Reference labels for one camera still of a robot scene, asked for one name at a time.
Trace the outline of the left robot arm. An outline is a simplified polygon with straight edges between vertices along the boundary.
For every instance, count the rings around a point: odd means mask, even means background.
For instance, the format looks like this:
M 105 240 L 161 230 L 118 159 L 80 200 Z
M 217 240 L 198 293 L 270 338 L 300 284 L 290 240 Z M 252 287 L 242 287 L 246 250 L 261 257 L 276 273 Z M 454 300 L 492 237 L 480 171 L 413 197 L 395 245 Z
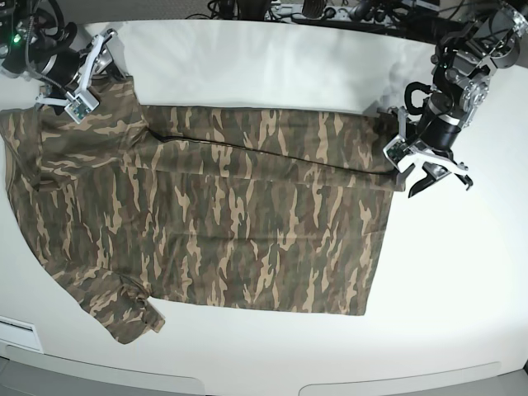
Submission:
M 417 168 L 425 172 L 409 196 L 449 175 L 466 188 L 473 186 L 468 167 L 455 161 L 452 146 L 488 96 L 493 75 L 519 59 L 526 34 L 527 3 L 500 1 L 437 42 L 431 57 L 432 83 L 406 86 L 404 105 L 391 111 L 398 120 L 398 133 L 383 149 L 401 182 Z

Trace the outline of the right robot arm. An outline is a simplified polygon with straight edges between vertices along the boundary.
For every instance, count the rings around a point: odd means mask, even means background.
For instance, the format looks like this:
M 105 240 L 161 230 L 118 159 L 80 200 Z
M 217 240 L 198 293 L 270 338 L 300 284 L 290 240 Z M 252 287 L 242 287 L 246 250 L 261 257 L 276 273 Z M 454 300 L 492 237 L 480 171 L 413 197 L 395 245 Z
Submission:
M 67 23 L 57 1 L 1 2 L 1 74 L 35 79 L 44 84 L 36 105 L 67 113 L 75 122 L 100 105 L 92 93 L 98 79 L 125 80 L 108 49 L 117 37 L 109 29 L 76 49 L 78 25 Z

